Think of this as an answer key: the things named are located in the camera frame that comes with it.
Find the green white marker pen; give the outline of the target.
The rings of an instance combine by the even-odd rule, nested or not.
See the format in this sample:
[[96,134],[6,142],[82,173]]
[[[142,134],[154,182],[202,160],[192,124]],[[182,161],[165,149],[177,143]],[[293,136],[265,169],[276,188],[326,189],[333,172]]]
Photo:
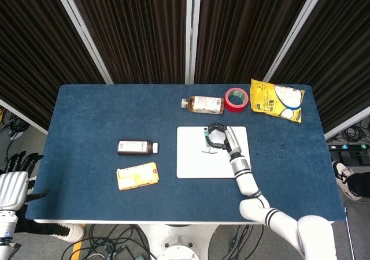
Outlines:
[[207,149],[211,149],[212,147],[211,147],[211,145],[209,144],[209,142],[208,142],[208,139],[209,139],[209,131],[208,131],[208,128],[207,127],[205,127],[204,129],[203,129],[203,134],[204,134],[204,137],[205,137],[205,144],[206,144],[206,147],[207,147]]

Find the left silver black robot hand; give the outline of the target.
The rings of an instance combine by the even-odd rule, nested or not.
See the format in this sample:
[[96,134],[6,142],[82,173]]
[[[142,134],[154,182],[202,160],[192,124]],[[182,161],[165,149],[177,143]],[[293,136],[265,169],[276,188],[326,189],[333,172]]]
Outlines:
[[0,169],[0,210],[18,211],[30,201],[45,197],[50,190],[34,193],[36,178],[31,177],[35,165],[43,158],[42,154],[14,154]]

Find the yellow cardboard food box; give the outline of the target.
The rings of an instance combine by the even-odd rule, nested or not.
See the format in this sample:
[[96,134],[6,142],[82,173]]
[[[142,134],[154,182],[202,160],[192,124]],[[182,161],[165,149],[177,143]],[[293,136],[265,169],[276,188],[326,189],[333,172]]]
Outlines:
[[117,169],[116,177],[120,191],[157,184],[160,180],[155,162]]

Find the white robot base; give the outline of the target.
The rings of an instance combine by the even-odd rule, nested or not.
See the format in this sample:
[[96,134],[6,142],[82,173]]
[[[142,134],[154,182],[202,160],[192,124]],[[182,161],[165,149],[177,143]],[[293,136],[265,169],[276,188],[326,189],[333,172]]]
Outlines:
[[217,224],[140,224],[157,260],[209,260],[209,245]]

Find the white sneaker black stripes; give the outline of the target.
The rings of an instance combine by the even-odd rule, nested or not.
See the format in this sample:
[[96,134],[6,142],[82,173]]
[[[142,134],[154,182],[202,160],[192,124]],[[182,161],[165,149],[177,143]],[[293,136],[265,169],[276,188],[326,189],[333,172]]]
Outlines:
[[342,192],[353,201],[360,200],[362,196],[356,191],[355,173],[339,161],[334,161],[332,167],[336,183]]

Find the white sneaker black laces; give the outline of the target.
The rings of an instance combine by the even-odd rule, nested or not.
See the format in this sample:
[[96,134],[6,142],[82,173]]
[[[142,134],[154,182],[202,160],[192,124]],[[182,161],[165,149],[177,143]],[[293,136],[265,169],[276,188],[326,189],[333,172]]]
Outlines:
[[46,234],[68,243],[81,241],[85,228],[80,224],[46,224]]

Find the red tape roll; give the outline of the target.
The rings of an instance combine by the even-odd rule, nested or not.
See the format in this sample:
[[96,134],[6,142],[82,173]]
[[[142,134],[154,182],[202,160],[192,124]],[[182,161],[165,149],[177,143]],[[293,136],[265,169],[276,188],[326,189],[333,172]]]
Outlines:
[[[231,101],[231,97],[237,97],[242,100],[241,104],[235,104]],[[225,93],[225,107],[230,112],[239,113],[242,112],[249,102],[249,96],[247,92],[241,88],[233,87]]]

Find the dark ribbed partition panel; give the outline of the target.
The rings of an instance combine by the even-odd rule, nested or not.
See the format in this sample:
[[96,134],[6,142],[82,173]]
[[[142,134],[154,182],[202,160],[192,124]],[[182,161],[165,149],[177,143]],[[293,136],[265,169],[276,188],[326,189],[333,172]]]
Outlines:
[[116,84],[183,84],[186,0],[74,0]]
[[0,0],[0,100],[47,130],[62,85],[102,83],[60,0]]
[[324,132],[370,106],[370,0],[319,0],[270,81],[305,84]]
[[194,82],[263,79],[305,2],[201,0]]

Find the blue velvet tablecloth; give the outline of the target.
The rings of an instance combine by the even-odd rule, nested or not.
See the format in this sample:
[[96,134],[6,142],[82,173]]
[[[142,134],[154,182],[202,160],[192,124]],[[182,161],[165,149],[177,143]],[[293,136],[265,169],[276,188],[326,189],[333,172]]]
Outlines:
[[[50,121],[27,218],[47,220],[242,221],[234,179],[179,179],[176,133],[214,122],[244,126],[254,178],[272,207],[299,219],[345,217],[310,86],[301,123],[245,109],[222,115],[181,107],[192,95],[223,96],[228,84],[64,85]],[[158,143],[158,153],[118,155],[119,140]],[[157,164],[159,182],[120,191],[116,170]]]

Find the white table frame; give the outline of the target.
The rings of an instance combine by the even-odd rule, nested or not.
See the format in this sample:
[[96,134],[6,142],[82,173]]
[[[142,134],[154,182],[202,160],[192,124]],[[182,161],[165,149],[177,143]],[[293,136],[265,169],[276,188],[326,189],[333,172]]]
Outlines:
[[36,219],[38,223],[59,223],[59,224],[145,224],[145,225],[239,225],[239,224],[250,224],[250,225],[260,225],[261,222],[255,221],[119,221],[119,220],[47,220],[47,219]]

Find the aluminium partition post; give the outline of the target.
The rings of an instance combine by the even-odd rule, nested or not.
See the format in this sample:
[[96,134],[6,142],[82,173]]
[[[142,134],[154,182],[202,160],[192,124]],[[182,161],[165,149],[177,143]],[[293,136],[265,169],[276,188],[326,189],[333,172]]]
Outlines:
[[185,84],[194,84],[201,0],[186,0]]
[[288,51],[292,47],[293,43],[295,42],[298,34],[300,33],[301,29],[307,22],[308,18],[310,17],[311,13],[313,12],[314,8],[316,7],[319,0],[306,0],[303,4],[301,11],[299,12],[297,18],[294,21],[293,26],[290,29],[287,37],[285,38],[279,52],[277,53],[274,61],[272,62],[271,66],[269,67],[268,71],[266,72],[263,81],[269,82],[272,76],[277,71],[278,67],[281,65],[282,61],[286,57]]
[[93,63],[98,69],[106,84],[114,84],[104,60],[86,26],[86,23],[77,7],[75,0],[60,0],[73,26],[75,27],[80,39],[87,49]]

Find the white drawing board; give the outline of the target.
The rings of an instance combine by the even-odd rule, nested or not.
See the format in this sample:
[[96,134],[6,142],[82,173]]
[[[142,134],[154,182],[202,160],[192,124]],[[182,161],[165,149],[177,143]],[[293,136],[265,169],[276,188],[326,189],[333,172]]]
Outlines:
[[210,147],[207,127],[177,128],[176,175],[179,179],[231,179],[235,177],[226,150]]

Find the yellow snack bag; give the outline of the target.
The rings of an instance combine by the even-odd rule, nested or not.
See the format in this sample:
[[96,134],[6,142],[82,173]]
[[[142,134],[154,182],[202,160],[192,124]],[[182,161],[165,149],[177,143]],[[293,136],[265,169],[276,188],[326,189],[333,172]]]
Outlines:
[[251,79],[250,105],[257,113],[301,123],[305,91]]

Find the brown bottle white cap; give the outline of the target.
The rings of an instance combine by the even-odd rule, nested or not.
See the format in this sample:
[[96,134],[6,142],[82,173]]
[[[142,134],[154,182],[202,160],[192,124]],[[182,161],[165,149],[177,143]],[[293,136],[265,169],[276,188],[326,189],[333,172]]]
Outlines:
[[150,155],[158,153],[158,143],[149,140],[119,140],[118,155]]

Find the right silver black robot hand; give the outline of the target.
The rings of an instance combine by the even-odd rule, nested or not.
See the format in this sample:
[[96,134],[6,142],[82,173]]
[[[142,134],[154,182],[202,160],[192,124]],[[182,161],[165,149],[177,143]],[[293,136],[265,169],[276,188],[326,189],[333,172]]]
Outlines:
[[[231,159],[241,156],[241,147],[235,136],[233,129],[230,126],[223,125],[219,122],[213,123],[208,126],[209,139],[208,142],[213,148],[226,150]],[[224,134],[225,139],[222,143],[214,143],[210,139],[210,134],[213,131],[219,131]]]

